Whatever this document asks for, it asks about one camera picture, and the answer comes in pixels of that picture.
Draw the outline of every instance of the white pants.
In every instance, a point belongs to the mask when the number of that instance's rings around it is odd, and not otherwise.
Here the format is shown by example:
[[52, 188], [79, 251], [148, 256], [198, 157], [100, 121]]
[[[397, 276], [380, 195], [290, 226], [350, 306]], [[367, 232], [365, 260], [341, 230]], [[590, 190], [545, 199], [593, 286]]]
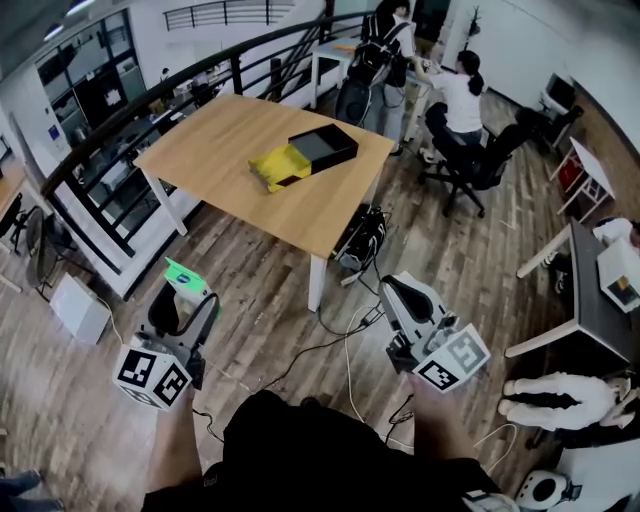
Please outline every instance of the white pants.
[[404, 116], [404, 89], [387, 84], [376, 84], [371, 88], [371, 105], [364, 118], [364, 129], [384, 135], [394, 142], [396, 151], [402, 136]]
[[596, 377], [554, 373], [535, 380], [519, 379], [515, 381], [515, 389], [517, 394], [567, 394], [580, 402], [568, 409], [518, 404], [507, 414], [509, 421], [551, 431], [556, 428], [580, 430], [588, 427], [604, 418], [616, 405], [613, 389]]

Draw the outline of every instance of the red object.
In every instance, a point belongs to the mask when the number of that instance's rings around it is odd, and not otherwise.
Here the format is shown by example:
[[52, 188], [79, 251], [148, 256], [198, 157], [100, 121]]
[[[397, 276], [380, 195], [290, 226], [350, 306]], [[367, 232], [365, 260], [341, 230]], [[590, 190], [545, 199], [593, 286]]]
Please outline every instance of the red object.
[[573, 182], [578, 179], [581, 171], [582, 169], [573, 160], [568, 160], [567, 163], [564, 164], [564, 167], [560, 169], [558, 180], [560, 181], [560, 186], [562, 186], [562, 189], [565, 192]]

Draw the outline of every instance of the white shirt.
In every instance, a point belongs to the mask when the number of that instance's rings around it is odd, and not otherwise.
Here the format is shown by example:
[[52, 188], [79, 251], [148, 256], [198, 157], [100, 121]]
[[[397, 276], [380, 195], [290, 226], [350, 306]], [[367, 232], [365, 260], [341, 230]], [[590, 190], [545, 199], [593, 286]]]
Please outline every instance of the white shirt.
[[[631, 245], [631, 231], [633, 230], [633, 224], [624, 217], [618, 217], [617, 219], [610, 220], [606, 224], [603, 224], [599, 228], [593, 229], [593, 236], [602, 242], [604, 238], [608, 238], [611, 242], [615, 242], [619, 238], [624, 238], [629, 245]], [[633, 249], [640, 254], [640, 250], [637, 247], [631, 245]]]
[[[393, 15], [393, 21], [396, 26], [400, 25], [400, 23], [406, 23], [407, 20], [402, 19], [400, 16]], [[411, 25], [407, 28], [400, 31], [398, 36], [396, 37], [398, 42], [400, 43], [400, 53], [405, 59], [409, 59], [416, 54], [416, 49], [413, 42], [413, 33], [411, 32]]]
[[429, 79], [433, 87], [444, 93], [448, 107], [447, 126], [451, 131], [469, 133], [482, 130], [480, 96], [469, 91], [469, 75], [442, 73], [429, 75]]

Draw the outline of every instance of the ceiling light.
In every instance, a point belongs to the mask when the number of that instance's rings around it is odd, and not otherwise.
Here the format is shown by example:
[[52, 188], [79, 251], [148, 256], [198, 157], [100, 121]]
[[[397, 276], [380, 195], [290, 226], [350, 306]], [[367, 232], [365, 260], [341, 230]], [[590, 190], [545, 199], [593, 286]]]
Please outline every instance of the ceiling light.
[[44, 36], [45, 43], [53, 39], [54, 37], [56, 37], [63, 30], [64, 30], [64, 27], [60, 25], [60, 23], [54, 23], [53, 25], [51, 25], [49, 27], [49, 30], [47, 30], [47, 35]]
[[73, 16], [78, 11], [81, 11], [85, 7], [89, 7], [96, 0], [74, 0], [73, 4], [71, 4], [71, 8], [69, 12], [67, 12], [67, 16]]

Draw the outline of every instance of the black box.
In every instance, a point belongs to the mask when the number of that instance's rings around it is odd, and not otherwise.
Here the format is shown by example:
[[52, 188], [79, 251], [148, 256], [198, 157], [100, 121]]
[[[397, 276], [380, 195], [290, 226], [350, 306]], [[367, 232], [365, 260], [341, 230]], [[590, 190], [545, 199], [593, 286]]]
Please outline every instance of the black box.
[[358, 155], [358, 143], [335, 124], [294, 135], [289, 138], [289, 144], [311, 162], [311, 174], [317, 174]]

